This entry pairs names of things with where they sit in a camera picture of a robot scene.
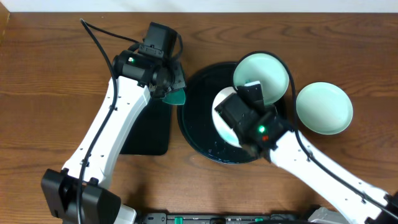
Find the light green plate with smear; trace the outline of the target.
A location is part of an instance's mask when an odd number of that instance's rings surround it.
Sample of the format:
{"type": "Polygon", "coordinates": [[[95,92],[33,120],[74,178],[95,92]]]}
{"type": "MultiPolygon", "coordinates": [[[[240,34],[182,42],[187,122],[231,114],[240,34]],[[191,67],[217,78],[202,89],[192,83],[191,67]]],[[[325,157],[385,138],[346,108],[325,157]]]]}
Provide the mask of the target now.
{"type": "Polygon", "coordinates": [[[296,99],[301,122],[313,132],[334,135],[343,132],[353,120],[353,104],[338,86],[327,82],[311,83],[296,99]]]}

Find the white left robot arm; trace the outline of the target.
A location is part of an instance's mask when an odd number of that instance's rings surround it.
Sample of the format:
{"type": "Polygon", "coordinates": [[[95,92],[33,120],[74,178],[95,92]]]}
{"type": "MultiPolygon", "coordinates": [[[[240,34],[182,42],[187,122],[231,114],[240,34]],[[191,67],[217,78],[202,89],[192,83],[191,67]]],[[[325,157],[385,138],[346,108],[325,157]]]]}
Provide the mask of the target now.
{"type": "Polygon", "coordinates": [[[50,213],[64,223],[134,223],[135,209],[109,186],[133,124],[151,100],[185,87],[179,54],[124,50],[111,62],[106,96],[84,139],[61,171],[41,180],[50,213]]]}

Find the white plate with green spot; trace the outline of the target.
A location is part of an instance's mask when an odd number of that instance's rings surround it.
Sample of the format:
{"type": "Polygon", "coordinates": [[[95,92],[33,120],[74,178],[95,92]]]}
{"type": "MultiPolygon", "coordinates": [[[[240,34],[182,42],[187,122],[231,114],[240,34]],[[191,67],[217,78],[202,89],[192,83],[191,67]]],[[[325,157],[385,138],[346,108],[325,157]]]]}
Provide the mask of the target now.
{"type": "Polygon", "coordinates": [[[234,147],[239,147],[241,148],[241,145],[239,144],[239,140],[235,132],[233,131],[232,128],[230,128],[226,122],[221,118],[221,116],[218,114],[218,112],[215,110],[215,108],[223,101],[225,100],[230,94],[236,93],[233,87],[229,86],[224,89],[222,89],[214,98],[213,104],[211,107],[211,117],[213,120],[213,125],[217,131],[217,133],[220,135],[220,137],[227,142],[229,145],[234,146],[234,147]]]}

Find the green scrub sponge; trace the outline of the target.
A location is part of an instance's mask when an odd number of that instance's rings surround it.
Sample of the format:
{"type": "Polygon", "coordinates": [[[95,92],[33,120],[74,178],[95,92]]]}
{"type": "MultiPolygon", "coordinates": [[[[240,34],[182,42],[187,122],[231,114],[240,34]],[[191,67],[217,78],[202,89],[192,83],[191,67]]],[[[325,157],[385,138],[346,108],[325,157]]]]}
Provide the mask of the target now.
{"type": "Polygon", "coordinates": [[[162,101],[169,105],[184,105],[186,102],[186,94],[183,88],[168,92],[162,101]]]}

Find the pale green plate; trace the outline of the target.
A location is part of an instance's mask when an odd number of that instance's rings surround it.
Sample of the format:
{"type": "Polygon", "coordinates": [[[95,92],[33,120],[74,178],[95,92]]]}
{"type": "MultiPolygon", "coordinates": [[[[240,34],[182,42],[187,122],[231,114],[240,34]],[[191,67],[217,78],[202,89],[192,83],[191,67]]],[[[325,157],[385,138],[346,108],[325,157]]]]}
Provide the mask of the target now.
{"type": "Polygon", "coordinates": [[[234,69],[235,87],[259,82],[265,105],[283,97],[289,86],[289,73],[284,64],[271,54],[253,52],[240,60],[234,69]]]}

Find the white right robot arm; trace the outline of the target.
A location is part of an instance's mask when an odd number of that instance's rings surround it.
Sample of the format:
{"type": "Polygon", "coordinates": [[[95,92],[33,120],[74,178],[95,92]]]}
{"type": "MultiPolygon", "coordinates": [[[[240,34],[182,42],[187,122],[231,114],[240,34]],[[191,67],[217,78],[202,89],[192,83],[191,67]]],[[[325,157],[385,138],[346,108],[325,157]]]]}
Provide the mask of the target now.
{"type": "Polygon", "coordinates": [[[266,159],[296,176],[332,204],[348,223],[397,223],[397,195],[359,179],[319,151],[273,112],[258,116],[252,108],[235,127],[241,143],[254,144],[266,159]]]}

